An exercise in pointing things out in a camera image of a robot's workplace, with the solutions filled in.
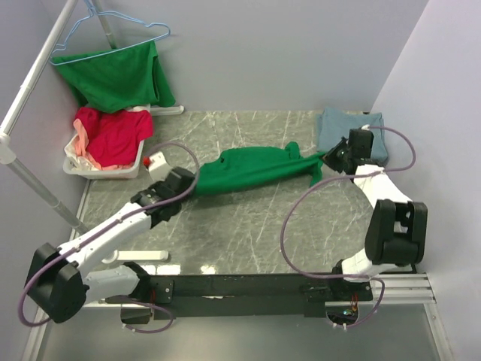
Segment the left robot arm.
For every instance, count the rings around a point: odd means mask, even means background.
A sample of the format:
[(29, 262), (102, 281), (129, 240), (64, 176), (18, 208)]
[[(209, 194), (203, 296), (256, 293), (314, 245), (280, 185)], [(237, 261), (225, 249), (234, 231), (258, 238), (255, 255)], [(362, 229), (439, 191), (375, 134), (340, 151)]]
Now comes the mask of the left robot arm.
[(84, 305), (113, 296), (132, 302), (154, 300), (151, 276), (135, 262), (107, 271), (95, 267), (125, 241), (180, 212), (198, 175), (176, 167), (166, 179), (131, 197), (116, 214), (80, 237), (58, 247), (46, 243), (34, 253), (21, 295), (30, 297), (49, 320), (63, 323)]

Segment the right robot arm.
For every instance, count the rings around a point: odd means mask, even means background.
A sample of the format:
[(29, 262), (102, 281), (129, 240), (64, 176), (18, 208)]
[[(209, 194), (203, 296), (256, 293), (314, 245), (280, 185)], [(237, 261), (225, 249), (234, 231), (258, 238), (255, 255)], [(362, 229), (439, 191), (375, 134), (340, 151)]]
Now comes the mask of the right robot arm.
[(369, 125), (351, 129), (349, 136), (342, 137), (323, 157), (329, 168), (347, 176), (364, 193), (373, 208), (364, 247), (341, 260), (335, 269), (341, 275), (330, 281), (331, 294), (339, 300), (348, 299), (356, 291), (356, 283), (368, 282), (386, 271), (416, 265), (425, 255), (428, 207), (406, 196), (389, 177), (391, 173), (412, 168), (416, 151), (402, 133), (384, 126), (378, 129), (405, 140), (412, 155), (408, 165), (386, 168), (372, 158), (375, 127)]

